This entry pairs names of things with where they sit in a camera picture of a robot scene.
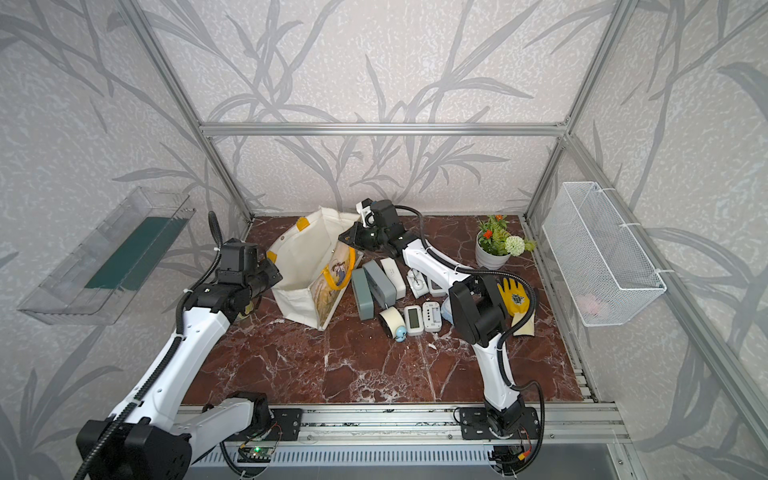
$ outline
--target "brown marble surface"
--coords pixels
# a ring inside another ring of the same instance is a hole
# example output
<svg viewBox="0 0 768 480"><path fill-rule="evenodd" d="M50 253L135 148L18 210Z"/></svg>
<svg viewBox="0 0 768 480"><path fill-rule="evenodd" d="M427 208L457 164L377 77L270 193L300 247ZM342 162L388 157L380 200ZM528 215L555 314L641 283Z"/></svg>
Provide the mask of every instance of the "brown marble surface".
<svg viewBox="0 0 768 480"><path fill-rule="evenodd" d="M427 217L426 233L442 252L476 266L477 217ZM517 217L509 230L523 237ZM415 217L403 217L417 228ZM268 248L296 222L295 217L261 217L248 241ZM363 262L380 256L367 253ZM512 257L505 266L536 287L539 306L535 337L516 336L507 342L515 383L541 383L547 401L580 402L581 393L541 278L531 254ZM403 278L407 269L400 265ZM435 300L442 302L445 297ZM430 300L413 299L410 288L396 306ZM361 321L349 288L328 329L319 332L282 318L271 294L257 312L233 324L211 351L192 382L184 403L216 404L237 390L265 392L270 403L346 402L482 402L480 368L468 343L443 321L439 333L388 339L377 320ZM537 399L534 390L525 393Z"/></svg>

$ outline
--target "yellow bag handle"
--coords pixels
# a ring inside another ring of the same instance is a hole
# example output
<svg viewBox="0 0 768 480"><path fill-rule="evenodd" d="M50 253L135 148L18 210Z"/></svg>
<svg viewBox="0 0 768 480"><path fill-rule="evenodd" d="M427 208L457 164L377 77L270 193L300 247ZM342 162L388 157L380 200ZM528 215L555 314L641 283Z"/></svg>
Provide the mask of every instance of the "yellow bag handle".
<svg viewBox="0 0 768 480"><path fill-rule="evenodd" d="M328 282L328 286L331 290L341 290L346 288L349 281L352 279L352 269L355 268L355 249L350 247L349 248L349 268L346 271L346 275L344 276L344 281L341 282L341 285L336 285L336 281L331 276L331 272L328 270L328 266L323 269L323 276L326 278L326 282Z"/></svg>

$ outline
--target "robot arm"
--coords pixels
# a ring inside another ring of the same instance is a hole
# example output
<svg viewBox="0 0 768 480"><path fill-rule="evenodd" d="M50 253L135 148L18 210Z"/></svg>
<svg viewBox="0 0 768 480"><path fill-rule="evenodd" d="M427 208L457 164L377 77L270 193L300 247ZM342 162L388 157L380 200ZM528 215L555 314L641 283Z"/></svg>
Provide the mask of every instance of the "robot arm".
<svg viewBox="0 0 768 480"><path fill-rule="evenodd" d="M216 238L218 224L215 215L210 218ZM184 394L218 339L246 312L251 299L283 278L256 244L235 239L221 243L220 233L217 243L217 279L198 281L182 299L177 315L183 329L177 326L106 420L89 420L78 433L76 443L84 462L75 478L86 473L92 480L181 478L191 462L234 432L251 435L268 429L266 396L248 393L235 394L184 424L174 424Z"/></svg>
<svg viewBox="0 0 768 480"><path fill-rule="evenodd" d="M448 290L454 326L472 345L480 365L491 431L498 437L509 437L517 430L525 404L514 388L502 340L508 314L496 279L490 271L457 264L426 239L406 230L396 208L389 200L364 200L358 205L362 222L342 233L339 240L359 250L383 250ZM502 377L501 366L511 385Z"/></svg>

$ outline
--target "white flower pot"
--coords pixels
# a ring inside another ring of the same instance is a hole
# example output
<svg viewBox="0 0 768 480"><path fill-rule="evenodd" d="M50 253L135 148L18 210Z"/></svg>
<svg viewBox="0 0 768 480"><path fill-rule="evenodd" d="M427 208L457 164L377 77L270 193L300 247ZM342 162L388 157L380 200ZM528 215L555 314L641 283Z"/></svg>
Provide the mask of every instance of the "white flower pot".
<svg viewBox="0 0 768 480"><path fill-rule="evenodd" d="M477 239L475 239L475 259L478 261L479 266L484 266L486 268L489 268L491 270L498 270L502 267L505 263L507 263L507 260L509 260L509 257L511 257L511 254L506 254L503 257L498 257L496 255L491 255L490 253L486 252L485 250L480 247L480 243Z"/></svg>

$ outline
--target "potted plant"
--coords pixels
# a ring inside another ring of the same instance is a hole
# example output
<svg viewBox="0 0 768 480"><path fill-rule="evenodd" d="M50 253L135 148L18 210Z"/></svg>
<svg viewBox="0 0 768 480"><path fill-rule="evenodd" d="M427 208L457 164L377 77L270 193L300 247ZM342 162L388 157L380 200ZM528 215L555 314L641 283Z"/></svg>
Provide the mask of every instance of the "potted plant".
<svg viewBox="0 0 768 480"><path fill-rule="evenodd" d="M488 220L478 222L480 231L475 242L475 258L479 266L497 270L509 257L518 256L526 249L525 241L507 231L506 215L488 215Z"/></svg>

